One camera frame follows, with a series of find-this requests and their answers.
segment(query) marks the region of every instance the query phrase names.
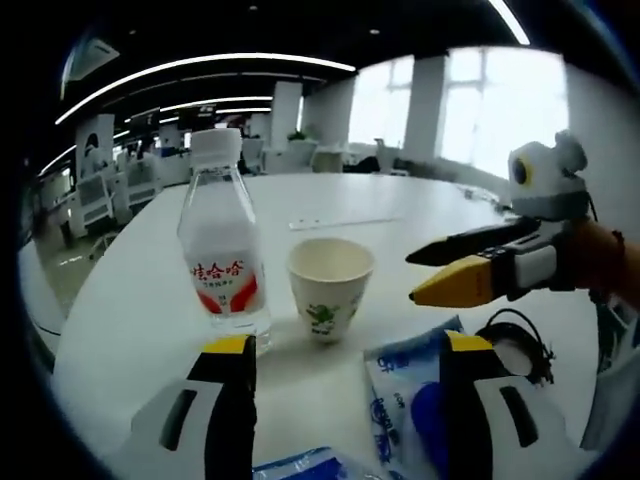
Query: plastic bottle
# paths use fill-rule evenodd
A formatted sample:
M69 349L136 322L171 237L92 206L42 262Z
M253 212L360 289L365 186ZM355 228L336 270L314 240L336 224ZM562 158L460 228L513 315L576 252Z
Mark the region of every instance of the plastic bottle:
M255 334L264 351L270 320L256 217L237 168L240 132L196 132L191 149L194 172L178 226L191 280L222 334Z

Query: white bottle cap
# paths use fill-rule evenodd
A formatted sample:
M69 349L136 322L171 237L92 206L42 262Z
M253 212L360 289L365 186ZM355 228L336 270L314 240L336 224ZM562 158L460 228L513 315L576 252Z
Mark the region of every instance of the white bottle cap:
M235 165L241 151L242 137L237 128L214 128L191 135L191 158L197 165Z

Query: floor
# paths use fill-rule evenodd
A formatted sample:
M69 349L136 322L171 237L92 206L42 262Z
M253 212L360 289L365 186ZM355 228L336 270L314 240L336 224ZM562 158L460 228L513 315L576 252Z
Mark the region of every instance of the floor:
M45 275L53 289L65 317L101 254L89 258L97 235L74 239L73 245L65 246L60 228L47 219L38 235L34 235L36 248Z

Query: bottle label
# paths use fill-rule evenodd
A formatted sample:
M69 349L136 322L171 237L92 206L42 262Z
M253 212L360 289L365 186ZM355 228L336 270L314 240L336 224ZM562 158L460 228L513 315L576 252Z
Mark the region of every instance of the bottle label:
M199 255L189 265L198 297L211 313L251 313L262 307L260 265L251 252Z

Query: white paper cup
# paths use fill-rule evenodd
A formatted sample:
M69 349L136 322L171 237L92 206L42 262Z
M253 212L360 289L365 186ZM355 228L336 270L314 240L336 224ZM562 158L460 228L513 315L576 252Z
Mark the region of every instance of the white paper cup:
M314 238L294 247L289 277L298 313L312 338L340 340L373 271L373 255L341 238Z

